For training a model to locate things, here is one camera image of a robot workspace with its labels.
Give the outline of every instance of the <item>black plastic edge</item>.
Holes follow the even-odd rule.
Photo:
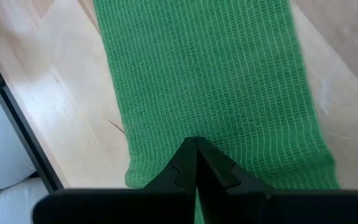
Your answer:
[[[11,91],[5,86],[0,92],[0,104],[26,149],[47,190],[52,193],[64,189],[41,145],[25,119]]]

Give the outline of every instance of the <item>wooden surface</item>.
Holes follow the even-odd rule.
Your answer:
[[[358,189],[358,1],[293,0],[324,138]],[[65,187],[124,187],[129,164],[91,0],[0,0],[0,71]]]

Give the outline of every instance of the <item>green fabric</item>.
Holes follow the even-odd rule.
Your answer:
[[[280,189],[336,189],[287,0],[95,0],[143,187],[204,136]]]

